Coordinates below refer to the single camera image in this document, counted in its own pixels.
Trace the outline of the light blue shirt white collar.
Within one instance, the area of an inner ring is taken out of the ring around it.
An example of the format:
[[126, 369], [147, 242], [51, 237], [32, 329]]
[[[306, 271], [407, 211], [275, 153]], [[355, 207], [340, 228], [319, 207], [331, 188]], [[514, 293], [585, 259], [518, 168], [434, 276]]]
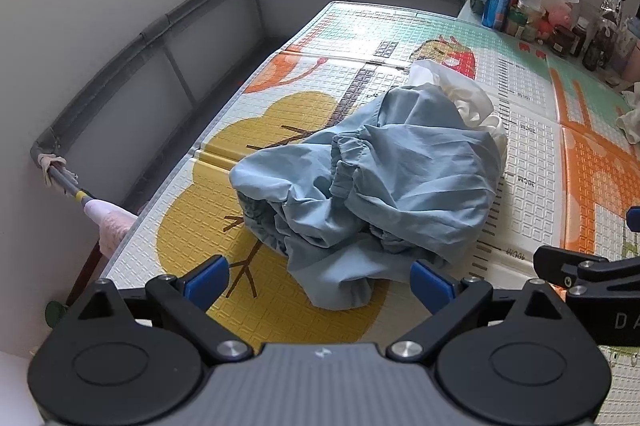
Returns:
[[506, 165], [506, 130], [484, 89], [419, 60], [409, 81], [303, 142], [230, 171], [245, 226], [284, 256], [317, 308], [367, 305], [379, 279], [458, 262], [480, 237]]

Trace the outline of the silver foil bag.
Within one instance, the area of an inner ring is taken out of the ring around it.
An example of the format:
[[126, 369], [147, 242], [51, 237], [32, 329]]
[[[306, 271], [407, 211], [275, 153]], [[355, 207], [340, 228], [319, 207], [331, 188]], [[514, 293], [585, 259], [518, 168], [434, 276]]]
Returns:
[[622, 19], [625, 0], [602, 0], [600, 5], [600, 21], [617, 29]]

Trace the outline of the dark brown bottle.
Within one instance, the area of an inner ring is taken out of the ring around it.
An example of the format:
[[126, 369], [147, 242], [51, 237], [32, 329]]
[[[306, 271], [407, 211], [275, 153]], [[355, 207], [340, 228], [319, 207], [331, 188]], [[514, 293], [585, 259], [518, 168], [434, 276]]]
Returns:
[[611, 58], [615, 33], [614, 22], [602, 18], [582, 58], [582, 66], [589, 71], [603, 68]]

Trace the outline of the grey playpen fence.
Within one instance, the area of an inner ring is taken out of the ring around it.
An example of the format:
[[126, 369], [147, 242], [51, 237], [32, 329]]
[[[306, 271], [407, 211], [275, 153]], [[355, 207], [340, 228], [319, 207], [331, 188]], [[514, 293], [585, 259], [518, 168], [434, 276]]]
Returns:
[[465, 0], [186, 0], [119, 51], [30, 148], [54, 185], [139, 210], [252, 70], [332, 1], [454, 15]]

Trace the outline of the baby bottle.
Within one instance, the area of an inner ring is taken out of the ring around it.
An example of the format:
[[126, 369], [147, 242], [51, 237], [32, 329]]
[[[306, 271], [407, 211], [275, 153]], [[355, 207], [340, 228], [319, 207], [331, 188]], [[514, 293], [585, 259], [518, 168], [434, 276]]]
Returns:
[[544, 16], [541, 0], [518, 0], [518, 9], [526, 16], [521, 38], [525, 41], [534, 41], [538, 34], [539, 22]]

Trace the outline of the dark glass jar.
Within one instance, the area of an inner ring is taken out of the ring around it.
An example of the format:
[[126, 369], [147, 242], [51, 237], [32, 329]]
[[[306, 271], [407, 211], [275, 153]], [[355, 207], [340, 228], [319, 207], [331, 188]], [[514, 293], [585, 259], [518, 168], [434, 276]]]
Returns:
[[561, 57], [570, 54], [574, 41], [574, 32], [562, 25], [555, 25], [548, 39], [550, 50]]

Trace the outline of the white crumpled cloth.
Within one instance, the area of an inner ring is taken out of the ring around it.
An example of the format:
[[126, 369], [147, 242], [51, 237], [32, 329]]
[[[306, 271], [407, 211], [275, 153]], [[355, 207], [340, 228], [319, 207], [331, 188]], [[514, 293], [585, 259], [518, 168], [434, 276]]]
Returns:
[[634, 82], [634, 89], [622, 92], [630, 111], [616, 119], [616, 127], [622, 130], [631, 145], [640, 142], [640, 82]]

